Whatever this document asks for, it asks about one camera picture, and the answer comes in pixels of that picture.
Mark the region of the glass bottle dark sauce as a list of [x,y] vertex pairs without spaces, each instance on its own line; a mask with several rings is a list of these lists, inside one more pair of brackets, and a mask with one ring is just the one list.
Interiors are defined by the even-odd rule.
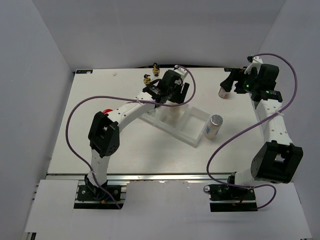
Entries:
[[153,73],[152,80],[156,80],[160,75],[160,66],[156,62],[153,63],[152,73]]

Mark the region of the clear glass bottle gold cap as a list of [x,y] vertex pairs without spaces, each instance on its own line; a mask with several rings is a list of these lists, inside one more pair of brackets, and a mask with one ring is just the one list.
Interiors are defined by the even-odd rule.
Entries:
[[143,76],[143,83],[145,84],[145,86],[149,86],[151,84],[152,80],[153,79],[151,78],[151,76],[149,74],[145,74]]

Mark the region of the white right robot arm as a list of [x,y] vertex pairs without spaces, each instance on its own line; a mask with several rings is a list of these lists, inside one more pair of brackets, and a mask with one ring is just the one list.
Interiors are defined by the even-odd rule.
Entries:
[[249,168],[236,172],[225,188],[226,195],[236,200],[244,193],[243,186],[289,183],[303,157],[303,149],[294,145],[281,115],[283,98],[275,89],[279,68],[254,63],[249,68],[229,68],[229,76],[220,84],[219,95],[231,91],[250,95],[258,121],[262,121],[263,146]]

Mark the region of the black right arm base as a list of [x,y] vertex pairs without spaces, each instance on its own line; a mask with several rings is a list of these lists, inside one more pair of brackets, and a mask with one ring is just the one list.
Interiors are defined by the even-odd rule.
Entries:
[[257,212],[256,195],[252,189],[208,184],[203,191],[209,195],[212,213]]

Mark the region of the white jar silver lid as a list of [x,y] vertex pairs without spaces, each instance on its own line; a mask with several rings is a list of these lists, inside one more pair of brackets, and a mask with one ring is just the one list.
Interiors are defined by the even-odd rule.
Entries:
[[168,113],[169,123],[173,126],[177,125],[183,113],[184,113],[183,106],[170,107],[169,113]]

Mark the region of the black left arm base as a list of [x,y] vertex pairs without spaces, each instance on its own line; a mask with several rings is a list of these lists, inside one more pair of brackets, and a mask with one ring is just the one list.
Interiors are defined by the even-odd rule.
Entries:
[[81,210],[120,210],[125,202],[125,187],[119,184],[104,184],[102,187],[112,195],[119,208],[105,191],[98,188],[98,192],[94,193],[85,184],[80,184],[77,187],[73,208]]

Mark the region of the red-lid brown sauce jar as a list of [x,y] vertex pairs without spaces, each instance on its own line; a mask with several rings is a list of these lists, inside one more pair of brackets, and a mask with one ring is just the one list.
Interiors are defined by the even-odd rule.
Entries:
[[113,111],[112,109],[108,108],[108,109],[105,109],[102,113],[104,115],[106,115],[106,114],[108,114],[109,112],[112,112],[112,111]]

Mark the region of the small jar white lid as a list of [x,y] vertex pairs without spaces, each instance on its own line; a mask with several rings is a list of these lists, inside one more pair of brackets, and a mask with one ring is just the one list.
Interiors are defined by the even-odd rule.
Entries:
[[223,99],[227,99],[229,97],[230,92],[226,91],[223,87],[219,89],[218,96]]

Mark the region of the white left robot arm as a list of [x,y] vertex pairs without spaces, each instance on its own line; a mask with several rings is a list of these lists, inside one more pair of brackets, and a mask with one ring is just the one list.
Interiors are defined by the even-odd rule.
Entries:
[[103,114],[96,113],[88,134],[91,148],[92,170],[88,174],[87,182],[91,185],[88,193],[99,200],[105,196],[107,169],[109,160],[120,146],[121,131],[141,115],[154,110],[159,106],[181,106],[185,102],[190,86],[184,83],[188,72],[176,66],[174,70],[167,70],[161,79],[151,82],[132,100],[127,100],[121,107]]

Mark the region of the blue-label jar silver lid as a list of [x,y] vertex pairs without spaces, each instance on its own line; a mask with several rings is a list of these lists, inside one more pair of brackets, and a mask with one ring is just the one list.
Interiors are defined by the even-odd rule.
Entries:
[[210,120],[204,132],[205,137],[210,140],[214,139],[218,134],[222,124],[223,124],[223,118],[220,115],[218,114],[212,115],[210,117]]

